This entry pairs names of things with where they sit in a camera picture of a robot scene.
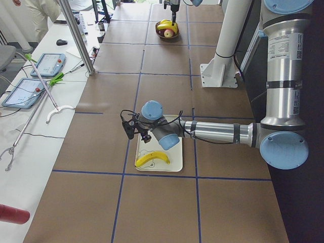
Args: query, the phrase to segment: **red tube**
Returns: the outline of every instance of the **red tube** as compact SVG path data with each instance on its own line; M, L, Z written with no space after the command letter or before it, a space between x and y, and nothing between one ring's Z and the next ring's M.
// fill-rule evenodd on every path
M28 211L0 204L0 221L24 224L28 221L29 217L30 213Z

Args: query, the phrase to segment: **banana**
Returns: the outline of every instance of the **banana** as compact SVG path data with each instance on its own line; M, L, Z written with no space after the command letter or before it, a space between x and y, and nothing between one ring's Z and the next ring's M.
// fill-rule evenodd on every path
M144 155L135 162L135 167L141 167L145 163L149 162L152 159L159 158L164 160L167 164L170 164L170 160L166 153L155 151Z
M177 23L174 23L174 25L172 25L172 21L171 20L161 20L160 24L157 26L157 29L158 30L161 30L161 29L171 29L173 30L173 32L175 34L178 33L178 24Z

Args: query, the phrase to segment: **gray chair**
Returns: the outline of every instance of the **gray chair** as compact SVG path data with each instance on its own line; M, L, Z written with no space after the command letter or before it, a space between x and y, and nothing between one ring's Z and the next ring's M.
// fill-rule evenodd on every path
M0 46L0 73L15 58L16 48L13 46Z

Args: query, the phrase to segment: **black mouse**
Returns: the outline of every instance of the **black mouse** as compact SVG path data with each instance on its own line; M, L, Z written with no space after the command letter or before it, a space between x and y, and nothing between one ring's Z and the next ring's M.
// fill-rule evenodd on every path
M66 44L67 44L67 41L63 40L63 39L58 39L56 41L56 45L58 45L58 46L63 46L63 45L66 45Z

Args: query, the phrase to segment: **tile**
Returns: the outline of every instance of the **tile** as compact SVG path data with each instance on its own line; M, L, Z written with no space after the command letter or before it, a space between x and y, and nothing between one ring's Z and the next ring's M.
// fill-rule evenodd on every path
M131 174L150 174L150 175L174 175L174 176L195 176L194 146L193 140L189 138L182 139L182 159L183 168L179 172L161 172L161 171L138 171L135 166L136 148L138 136L130 142L128 150L126 173Z
M248 125L250 119L195 118L199 122ZM198 175L270 179L267 163L256 148L245 144L211 144L196 140Z
M144 44L148 22L111 21L103 43Z
M116 6L112 20L148 21L151 4L120 3Z
M155 22L149 22L147 44L154 45L188 45L188 26L187 23L178 23L180 34L174 39L160 38L155 32Z
M233 88L203 88L200 76L192 77L193 106L196 116L253 118L243 84Z
M119 115L74 115L54 169L122 173L128 138Z
M101 44L94 63L98 72L138 73L144 45Z
M215 56L216 47L194 47L189 50L191 74L200 75L200 65L208 64Z
M142 73L190 74L187 46L145 46Z
M125 176L114 243L198 239L195 179Z
M216 46L222 24L189 23L189 43L199 46Z
M164 114L192 115L192 91L190 77L179 75L141 75L136 101L136 110L149 100L156 100L163 106Z
M139 74L97 73L89 77L76 112L119 114L133 109L138 80Z
M152 4L150 21L153 21L155 24L162 19L172 19L170 6L167 6L167 9L164 9L163 4ZM183 4L180 4L179 11L177 12L176 22L187 22L187 7Z
M270 181L199 180L201 242L288 243Z
M199 5L197 8L188 8L189 22L223 22L224 13L218 5Z
M24 243L110 241L120 181L52 172Z

